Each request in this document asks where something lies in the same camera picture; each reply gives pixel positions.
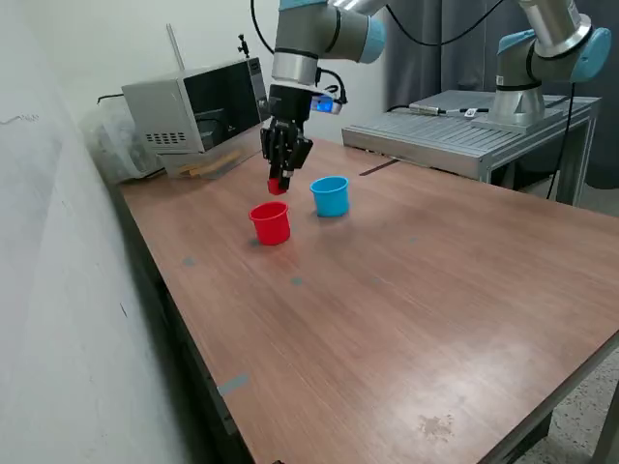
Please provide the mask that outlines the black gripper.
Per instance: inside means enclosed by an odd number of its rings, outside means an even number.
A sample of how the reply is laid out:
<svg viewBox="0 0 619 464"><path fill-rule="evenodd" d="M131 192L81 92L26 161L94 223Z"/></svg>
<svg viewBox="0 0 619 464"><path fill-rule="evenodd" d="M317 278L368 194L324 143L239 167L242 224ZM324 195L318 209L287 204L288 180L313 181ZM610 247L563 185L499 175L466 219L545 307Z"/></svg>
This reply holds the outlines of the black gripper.
<svg viewBox="0 0 619 464"><path fill-rule="evenodd" d="M279 181L281 190L288 190L295 170L301 169L313 147L313 142L301 131L310 118L314 93L307 89L272 84L269 92L270 123L260 131L262 155L269 163L269 179ZM296 127L280 130L278 121Z"/></svg>

